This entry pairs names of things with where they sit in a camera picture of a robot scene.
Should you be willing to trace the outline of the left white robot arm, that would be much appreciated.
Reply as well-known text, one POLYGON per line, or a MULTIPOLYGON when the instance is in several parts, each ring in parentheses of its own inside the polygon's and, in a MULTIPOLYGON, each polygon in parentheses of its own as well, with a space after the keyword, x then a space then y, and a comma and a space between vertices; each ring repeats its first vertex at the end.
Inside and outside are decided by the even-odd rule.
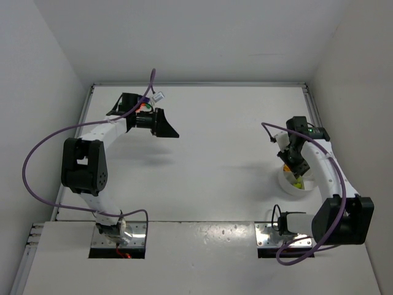
POLYGON ((123 93, 106 114, 104 122, 63 145, 61 183, 85 201, 95 216, 98 232, 108 240, 124 245, 131 240, 121 209, 106 189, 108 171, 106 149, 132 128, 145 128, 158 138, 178 138, 162 108, 155 104, 164 99, 161 92, 143 98, 123 93))

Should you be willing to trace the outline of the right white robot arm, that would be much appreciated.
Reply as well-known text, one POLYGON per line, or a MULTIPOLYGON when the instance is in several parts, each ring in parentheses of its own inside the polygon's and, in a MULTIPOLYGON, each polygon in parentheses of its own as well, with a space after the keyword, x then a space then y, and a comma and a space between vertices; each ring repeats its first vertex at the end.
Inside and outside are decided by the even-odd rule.
POLYGON ((280 235, 303 234, 323 245, 361 245, 374 212, 371 198, 361 196, 346 179, 323 127, 310 127, 304 116, 286 122, 287 131, 277 135, 278 157, 295 179, 311 173, 322 205, 316 214, 282 212, 280 235))

